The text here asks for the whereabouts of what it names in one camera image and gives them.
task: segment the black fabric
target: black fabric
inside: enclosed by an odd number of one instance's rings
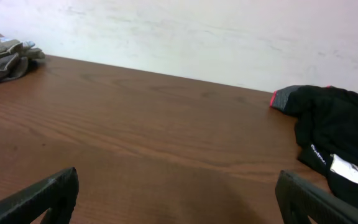
[[[358,94],[301,86],[289,94],[283,108],[276,109],[298,117],[296,142],[303,149],[298,159],[326,176],[335,196],[358,208],[358,184],[329,170],[331,154],[358,166]]]

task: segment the red trim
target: red trim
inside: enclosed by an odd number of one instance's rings
[[[272,97],[272,99],[270,100],[270,107],[273,107],[273,101],[274,101],[274,98],[276,98],[276,93],[277,93],[277,90],[274,91],[273,97]]]

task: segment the table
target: table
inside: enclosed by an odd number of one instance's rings
[[[71,223],[282,223],[282,169],[328,186],[271,96],[48,56],[0,84],[0,199],[75,166]]]

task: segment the white wall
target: white wall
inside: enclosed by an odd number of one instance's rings
[[[46,54],[274,91],[358,91],[358,0],[0,0]]]

